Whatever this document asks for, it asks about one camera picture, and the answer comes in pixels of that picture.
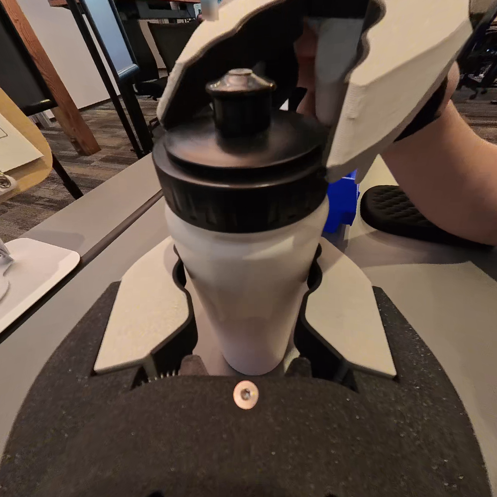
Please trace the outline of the black bottle lid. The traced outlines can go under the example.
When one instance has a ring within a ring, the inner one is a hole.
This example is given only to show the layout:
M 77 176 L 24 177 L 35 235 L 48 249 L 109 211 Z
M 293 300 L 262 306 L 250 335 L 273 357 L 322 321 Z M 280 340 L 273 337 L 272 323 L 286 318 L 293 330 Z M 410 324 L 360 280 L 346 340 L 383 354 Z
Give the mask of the black bottle lid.
M 325 200 L 327 130 L 272 108 L 276 84 L 232 69 L 206 85 L 212 115 L 165 132 L 152 160 L 165 201 L 208 231 L 257 233 L 293 224 Z

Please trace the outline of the printed instruction sheet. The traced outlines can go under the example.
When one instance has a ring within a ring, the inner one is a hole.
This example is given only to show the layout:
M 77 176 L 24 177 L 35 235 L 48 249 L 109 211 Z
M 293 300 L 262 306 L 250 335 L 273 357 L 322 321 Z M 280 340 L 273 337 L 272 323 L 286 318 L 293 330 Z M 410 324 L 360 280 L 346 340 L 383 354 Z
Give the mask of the printed instruction sheet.
M 43 154 L 1 114 L 1 172 L 26 165 Z

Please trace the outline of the instruction sheet on stand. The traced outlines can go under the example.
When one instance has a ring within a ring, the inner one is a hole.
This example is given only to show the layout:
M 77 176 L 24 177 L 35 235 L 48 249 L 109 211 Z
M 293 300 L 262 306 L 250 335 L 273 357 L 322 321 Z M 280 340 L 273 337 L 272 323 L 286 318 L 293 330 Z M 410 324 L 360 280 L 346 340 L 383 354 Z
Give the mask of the instruction sheet on stand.
M 1 114 L 43 154 L 34 164 L 10 171 L 13 191 L 1 194 L 1 202 L 45 180 L 54 168 L 51 148 L 38 129 L 1 90 Z M 54 288 L 78 265 L 77 252 L 30 238 L 1 241 L 1 333 Z

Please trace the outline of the black metal frame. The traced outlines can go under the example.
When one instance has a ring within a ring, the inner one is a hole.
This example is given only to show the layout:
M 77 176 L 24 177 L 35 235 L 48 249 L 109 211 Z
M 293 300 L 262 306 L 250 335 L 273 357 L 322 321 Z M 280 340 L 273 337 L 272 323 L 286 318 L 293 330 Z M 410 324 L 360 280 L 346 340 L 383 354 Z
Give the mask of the black metal frame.
M 55 107 L 51 91 L 2 5 L 1 89 L 28 119 Z M 7 193 L 8 189 L 13 191 L 15 186 L 14 178 L 8 175 L 9 172 L 1 172 L 1 194 Z

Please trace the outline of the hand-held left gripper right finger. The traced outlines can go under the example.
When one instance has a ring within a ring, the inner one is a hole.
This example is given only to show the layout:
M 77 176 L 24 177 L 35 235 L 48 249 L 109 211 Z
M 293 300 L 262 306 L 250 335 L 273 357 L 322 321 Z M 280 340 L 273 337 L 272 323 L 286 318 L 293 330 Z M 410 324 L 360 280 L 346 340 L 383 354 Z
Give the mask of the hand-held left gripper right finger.
M 294 329 L 294 345 L 313 378 L 345 380 L 359 371 L 394 379 L 397 371 L 369 278 L 321 238 Z

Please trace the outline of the person's right forearm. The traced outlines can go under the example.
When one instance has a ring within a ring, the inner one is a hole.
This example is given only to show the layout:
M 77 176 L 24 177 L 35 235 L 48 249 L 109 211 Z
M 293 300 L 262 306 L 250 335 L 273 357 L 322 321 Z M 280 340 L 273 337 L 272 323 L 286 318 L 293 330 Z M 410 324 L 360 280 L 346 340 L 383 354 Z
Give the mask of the person's right forearm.
M 458 237 L 496 246 L 496 145 L 481 139 L 454 106 L 458 81 L 455 62 L 437 118 L 388 146 L 382 159 L 430 222 Z

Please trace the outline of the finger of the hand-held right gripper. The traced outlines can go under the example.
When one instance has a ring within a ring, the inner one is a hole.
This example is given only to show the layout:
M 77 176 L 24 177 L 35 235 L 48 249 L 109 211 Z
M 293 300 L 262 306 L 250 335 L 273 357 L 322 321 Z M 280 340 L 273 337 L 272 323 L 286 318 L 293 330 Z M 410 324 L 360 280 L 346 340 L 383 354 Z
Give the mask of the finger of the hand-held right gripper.
M 473 32 L 471 1 L 379 1 L 381 18 L 361 37 L 364 55 L 346 93 L 326 158 L 333 183 L 376 156 L 413 121 Z
M 178 57 L 159 100 L 166 129 L 186 123 L 210 102 L 206 84 L 231 69 L 256 68 L 276 83 L 272 106 L 280 108 L 297 87 L 294 43 L 303 34 L 305 1 L 222 2 L 217 20 L 204 20 Z

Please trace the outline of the white plastic bottle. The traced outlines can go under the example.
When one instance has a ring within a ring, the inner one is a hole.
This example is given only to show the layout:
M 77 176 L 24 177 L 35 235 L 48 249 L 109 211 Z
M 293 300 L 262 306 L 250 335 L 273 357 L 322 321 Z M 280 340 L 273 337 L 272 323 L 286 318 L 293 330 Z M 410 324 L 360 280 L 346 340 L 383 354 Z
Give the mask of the white plastic bottle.
M 256 233 L 193 226 L 165 205 L 179 257 L 227 363 L 259 376 L 283 360 L 321 233 L 328 199 L 290 225 Z

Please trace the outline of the black mesh office chair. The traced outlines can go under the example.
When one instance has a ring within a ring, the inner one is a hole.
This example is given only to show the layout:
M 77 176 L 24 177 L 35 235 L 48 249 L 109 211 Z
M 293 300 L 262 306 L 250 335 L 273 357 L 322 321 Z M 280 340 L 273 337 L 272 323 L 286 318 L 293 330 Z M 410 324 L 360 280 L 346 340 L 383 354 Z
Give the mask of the black mesh office chair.
M 185 23 L 155 23 L 148 22 L 158 52 L 163 59 L 165 68 L 170 73 L 199 22 L 192 20 Z

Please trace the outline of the blue plastic storage bin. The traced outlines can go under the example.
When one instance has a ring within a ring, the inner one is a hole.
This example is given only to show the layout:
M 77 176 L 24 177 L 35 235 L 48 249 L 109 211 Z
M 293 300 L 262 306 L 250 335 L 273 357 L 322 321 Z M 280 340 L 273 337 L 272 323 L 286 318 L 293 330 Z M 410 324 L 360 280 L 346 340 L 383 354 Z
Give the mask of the blue plastic storage bin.
M 328 216 L 324 233 L 335 233 L 341 225 L 351 226 L 355 220 L 360 196 L 354 170 L 327 187 Z

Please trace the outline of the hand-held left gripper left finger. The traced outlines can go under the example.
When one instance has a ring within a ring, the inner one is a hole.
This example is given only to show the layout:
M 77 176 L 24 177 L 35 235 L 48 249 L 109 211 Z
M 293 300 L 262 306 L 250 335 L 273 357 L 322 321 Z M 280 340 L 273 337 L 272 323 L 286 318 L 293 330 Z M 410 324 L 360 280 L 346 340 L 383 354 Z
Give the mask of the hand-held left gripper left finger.
M 185 285 L 172 237 L 139 258 L 121 278 L 94 373 L 141 367 L 146 375 L 174 375 L 198 339 Z

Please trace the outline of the wooden table leg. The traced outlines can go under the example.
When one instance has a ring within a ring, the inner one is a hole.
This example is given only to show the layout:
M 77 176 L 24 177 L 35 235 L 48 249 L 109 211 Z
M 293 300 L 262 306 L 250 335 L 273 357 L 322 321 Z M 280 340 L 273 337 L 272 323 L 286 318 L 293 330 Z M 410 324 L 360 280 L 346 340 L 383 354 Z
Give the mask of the wooden table leg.
M 1 4 L 55 99 L 56 107 L 52 109 L 52 112 L 64 133 L 80 155 L 96 154 L 101 147 L 81 116 L 18 2 L 1 1 Z

